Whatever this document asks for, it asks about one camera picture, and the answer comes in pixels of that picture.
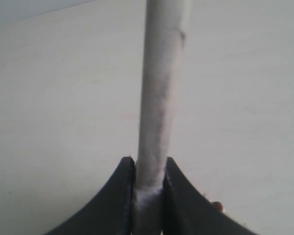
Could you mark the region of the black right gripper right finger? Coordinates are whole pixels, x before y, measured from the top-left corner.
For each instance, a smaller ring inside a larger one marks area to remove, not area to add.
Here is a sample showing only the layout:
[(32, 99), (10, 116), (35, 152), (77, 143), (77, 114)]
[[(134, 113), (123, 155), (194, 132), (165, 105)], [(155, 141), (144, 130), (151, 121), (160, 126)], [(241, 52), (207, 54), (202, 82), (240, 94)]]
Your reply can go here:
[(254, 235), (201, 195), (172, 157), (163, 184), (164, 235)]

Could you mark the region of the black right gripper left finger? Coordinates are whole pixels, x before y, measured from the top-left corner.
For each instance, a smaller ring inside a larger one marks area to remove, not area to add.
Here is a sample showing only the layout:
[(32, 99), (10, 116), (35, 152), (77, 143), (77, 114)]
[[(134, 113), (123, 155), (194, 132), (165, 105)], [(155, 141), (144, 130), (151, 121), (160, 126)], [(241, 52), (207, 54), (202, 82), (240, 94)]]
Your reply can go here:
[(48, 232), (49, 235), (131, 234), (132, 190), (135, 164), (121, 158), (102, 189), (77, 213)]

